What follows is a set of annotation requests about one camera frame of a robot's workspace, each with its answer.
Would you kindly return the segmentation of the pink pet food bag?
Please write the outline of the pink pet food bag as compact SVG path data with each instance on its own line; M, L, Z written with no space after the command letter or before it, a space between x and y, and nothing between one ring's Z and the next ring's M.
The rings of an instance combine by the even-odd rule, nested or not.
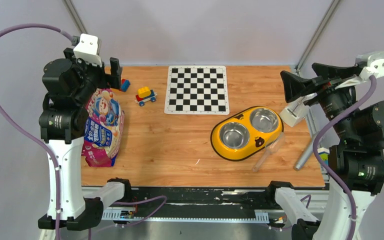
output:
M112 167L120 149L125 113L111 89L97 89L86 110L81 155L89 167Z

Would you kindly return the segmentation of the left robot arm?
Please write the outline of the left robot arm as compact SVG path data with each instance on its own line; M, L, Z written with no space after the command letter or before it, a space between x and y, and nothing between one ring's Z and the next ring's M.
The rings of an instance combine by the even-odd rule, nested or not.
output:
M64 58L43 68L47 90L42 103L40 141L47 152L50 169L50 199L47 213L38 220L40 229L84 231L99 225L104 211L117 202L129 206L132 187L127 179L111 178L97 191L84 195L81 154L88 118L87 102L97 89L121 87L122 68L110 59L110 73L103 64L76 57L72 48Z

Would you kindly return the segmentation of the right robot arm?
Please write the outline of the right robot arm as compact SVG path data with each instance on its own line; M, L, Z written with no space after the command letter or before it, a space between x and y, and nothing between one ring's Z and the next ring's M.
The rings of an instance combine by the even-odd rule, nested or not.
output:
M363 217L384 185L384 100L361 108L384 77L384 58L364 60L350 67L314 63L315 78L280 73L287 103L314 94L305 105L319 104L328 123L312 144L316 157L325 133L334 129L339 143L320 165L329 174L329 193L322 219L298 198L289 182L272 181L266 204L281 207L291 222L294 240L352 240Z

